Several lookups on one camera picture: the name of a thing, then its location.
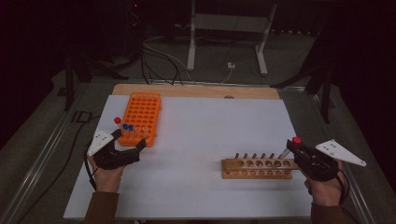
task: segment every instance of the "floor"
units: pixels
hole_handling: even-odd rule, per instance
[[[4,223],[79,223],[63,219],[64,209],[77,178],[82,163],[82,149],[87,139],[92,137],[97,119],[81,127],[74,116],[77,113],[92,112],[99,116],[106,97],[118,83],[158,83],[171,82],[176,74],[175,84],[196,85],[249,85],[268,87],[296,75],[315,42],[309,35],[270,34],[264,48],[264,57],[269,74],[261,76],[255,58],[254,46],[260,41],[259,35],[217,33],[207,38],[197,39],[196,61],[193,72],[185,69],[188,56],[189,38],[178,36],[170,40],[161,36],[150,36],[145,41],[144,65],[146,80],[143,78],[140,62],[120,71],[128,80],[115,80],[92,69],[95,74],[91,83],[79,83],[75,78],[75,102],[64,112],[65,99],[58,96],[64,87],[64,71],[53,78],[55,88],[42,102],[36,112],[23,124],[14,137],[0,151],[0,215]],[[170,55],[172,63],[159,58],[157,52]],[[235,69],[227,68],[234,63]],[[308,78],[289,87],[290,91],[301,91]],[[288,99],[285,104],[298,110],[297,100],[287,92],[281,97]],[[361,223],[396,223],[396,197],[386,178],[382,175],[370,148],[364,141],[358,125],[348,113],[347,107],[335,86],[332,86],[332,107],[329,110],[330,124],[322,124],[328,134],[337,139],[352,152],[366,159],[365,169],[350,166],[351,176],[359,185],[354,186],[345,207]],[[306,122],[308,115],[293,114],[293,125],[302,135],[312,133],[312,124]],[[43,164],[33,169],[36,158],[43,158]],[[368,212],[360,214],[354,205],[366,206]],[[116,223],[134,223],[120,220]],[[265,220],[210,220],[206,223],[310,223],[307,218],[265,219]]]

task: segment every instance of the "black cable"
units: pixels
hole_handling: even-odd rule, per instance
[[[283,66],[283,65],[285,65],[285,64],[287,64],[287,63],[292,63],[292,62],[296,61],[296,60],[299,59],[301,56],[303,56],[305,53],[307,53],[307,52],[312,48],[312,46],[314,46],[314,44],[309,45],[308,48],[306,48],[302,53],[300,53],[299,55],[297,55],[297,56],[294,57],[293,59],[290,59],[290,60],[285,61],[285,62],[283,62],[283,63],[277,64],[277,65],[275,65],[274,67],[270,68],[270,69],[268,70],[268,74],[271,74],[271,72],[272,72],[275,68],[277,68],[277,67],[279,67],[279,66]]]
[[[343,174],[344,178],[346,179],[346,192],[345,192],[345,198],[349,195],[349,191],[350,191],[350,186],[349,186],[349,180],[347,179],[346,173],[344,173],[344,171],[339,170],[339,172],[341,172],[341,174]]]
[[[147,69],[149,70],[149,77],[150,77],[150,79],[151,79],[151,82],[148,83],[148,84],[151,84],[151,83],[152,83],[152,77],[151,77],[151,73],[152,73],[152,74],[155,75],[156,77],[158,77],[158,78],[160,78],[161,80],[163,80],[163,81],[165,81],[165,82],[167,82],[167,83],[169,83],[169,84],[172,85],[171,82],[169,82],[169,81],[166,80],[164,77],[161,77],[161,76],[158,75],[156,72],[154,72],[154,70],[151,69],[151,67],[147,64],[147,62],[143,62],[142,65],[145,65],[145,66],[147,67]]]
[[[90,165],[88,164],[88,156],[87,156],[88,149],[90,148],[91,143],[92,140],[87,144],[87,146],[85,146],[83,158],[84,158],[85,170],[87,171],[88,177],[90,178],[91,186],[93,187],[94,190],[96,190],[96,182],[95,179],[93,178],[93,174],[91,173]]]
[[[175,74],[175,76],[174,76],[174,78],[173,78],[173,80],[172,80],[172,85],[175,83],[175,80],[176,80],[177,77],[179,77],[180,84],[183,85],[183,83],[181,82],[180,70],[178,69],[178,67],[177,67],[177,65],[175,64],[175,62],[174,62],[168,55],[166,55],[166,54],[164,54],[164,53],[161,53],[161,52],[159,52],[159,51],[150,49],[150,48],[146,48],[146,47],[143,47],[143,49],[153,51],[153,52],[155,52],[155,53],[161,55],[161,57],[158,56],[158,55],[155,55],[155,54],[150,54],[150,53],[146,53],[146,52],[145,52],[147,55],[150,55],[150,56],[153,56],[153,57],[162,58],[162,59],[166,59],[169,63],[171,63],[171,64],[175,67],[175,70],[176,70],[176,74]]]
[[[20,217],[20,219],[16,222],[17,224],[20,224],[20,223],[26,218],[26,216],[32,211],[32,209],[37,205],[37,203],[44,197],[44,195],[50,190],[50,188],[52,188],[52,186],[56,183],[56,181],[57,181],[57,180],[59,179],[59,177],[62,175],[62,173],[64,172],[64,170],[66,169],[67,165],[69,164],[69,162],[70,162],[70,160],[71,160],[71,157],[72,157],[72,154],[73,154],[73,151],[74,151],[74,147],[75,147],[75,144],[76,144],[77,139],[78,139],[79,132],[80,132],[81,129],[84,127],[84,125],[87,124],[87,123],[89,123],[89,122],[92,121],[93,119],[98,119],[98,118],[100,118],[100,117],[93,117],[93,118],[89,119],[88,121],[83,122],[83,123],[79,126],[79,128],[78,128],[78,130],[77,130],[77,132],[76,132],[76,135],[75,135],[75,137],[74,137],[74,139],[73,139],[72,145],[71,145],[71,147],[70,147],[69,154],[68,154],[68,156],[67,156],[67,160],[66,160],[64,166],[62,167],[61,171],[59,172],[59,174],[57,174],[57,175],[55,176],[55,178],[54,178],[54,179],[52,180],[52,182],[47,186],[47,188],[38,196],[38,198],[32,203],[32,205],[31,205],[31,206],[26,210],[26,212]]]
[[[183,85],[183,83],[182,83],[182,81],[181,81],[180,71],[179,71],[177,65],[175,64],[175,62],[174,62],[168,55],[163,54],[163,53],[161,53],[161,52],[159,52],[159,51],[150,49],[150,48],[145,48],[145,47],[143,47],[143,49],[149,50],[149,51],[152,51],[152,52],[155,52],[155,53],[157,53],[157,54],[159,54],[159,55],[147,53],[147,52],[145,52],[145,51],[143,51],[143,54],[147,54],[147,55],[152,56],[152,57],[158,57],[158,58],[165,59],[165,60],[167,60],[169,63],[171,63],[171,64],[175,67],[175,69],[176,69],[176,73],[175,73],[175,75],[174,75],[174,77],[173,77],[173,79],[172,79],[172,82],[167,81],[165,78],[163,78],[163,77],[159,76],[157,73],[155,73],[155,72],[149,67],[149,65],[147,64],[147,61],[146,61],[146,67],[150,70],[150,72],[152,72],[156,77],[158,77],[158,78],[164,80],[165,82],[167,82],[167,83],[169,83],[169,84],[171,84],[171,85],[174,85],[174,84],[175,84],[175,80],[176,80],[177,77],[178,77],[178,78],[179,78],[179,81],[180,81],[180,84]]]
[[[143,79],[145,79],[146,83],[149,85],[149,81],[148,81],[148,79],[146,78],[146,75],[145,75],[145,67],[144,67],[143,63],[144,63],[144,61],[143,61],[143,53],[142,53],[142,54],[140,54],[140,67],[142,69]]]
[[[335,179],[338,181],[341,187],[341,196],[340,196],[340,204],[344,202],[344,199],[347,197],[346,196],[346,187],[344,186],[343,181],[341,180],[340,176],[336,176]]]

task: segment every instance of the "test tube rack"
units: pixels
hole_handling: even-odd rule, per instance
[[[221,160],[223,179],[292,179],[291,171],[298,170],[293,159],[274,159],[272,153],[265,158],[265,153],[257,158],[254,153],[249,159],[245,153],[239,158],[239,153],[233,159]]]
[[[125,147],[134,147],[146,138],[147,147],[154,144],[157,121],[161,110],[161,95],[154,92],[132,92],[125,108],[122,123],[132,124],[132,132],[123,131],[118,139]]]

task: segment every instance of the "metal stand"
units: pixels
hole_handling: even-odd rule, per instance
[[[270,33],[273,17],[276,12],[276,4],[271,7],[270,14],[267,18],[264,17],[242,17],[242,16],[225,16],[201,14],[195,12],[195,0],[191,0],[191,36],[189,59],[187,61],[187,69],[194,70],[195,64],[195,29],[210,29],[210,30],[228,30],[228,31],[243,31],[262,33],[262,42],[256,46],[257,60],[262,76],[268,75],[267,66],[265,64],[263,49],[265,42]]]

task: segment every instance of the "dark background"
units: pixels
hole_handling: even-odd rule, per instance
[[[52,91],[50,78],[64,69],[64,51],[70,46],[78,46],[92,57],[109,60],[117,54],[134,53],[135,46],[126,50],[117,46],[120,43],[117,38],[123,35],[108,36],[109,26],[103,20],[104,16],[120,20],[120,27],[124,27],[122,15],[126,2],[140,4],[114,1],[112,12],[101,11],[106,8],[103,5],[106,1],[0,2],[0,147]],[[235,6],[238,1],[229,1],[232,3],[228,7],[224,1],[197,2],[202,3],[199,10],[207,12],[219,10],[219,6],[226,14],[240,9]],[[148,0],[133,10],[143,27],[149,24],[172,38],[175,23],[189,23],[190,7],[190,1],[185,0]],[[243,11],[254,16],[264,10],[254,8],[257,10]],[[303,70],[313,64],[331,63],[332,83],[340,88],[394,189],[395,8],[392,1],[280,1],[272,27],[277,35],[288,31],[303,35],[320,32]],[[117,26],[113,29],[112,34],[125,32]]]

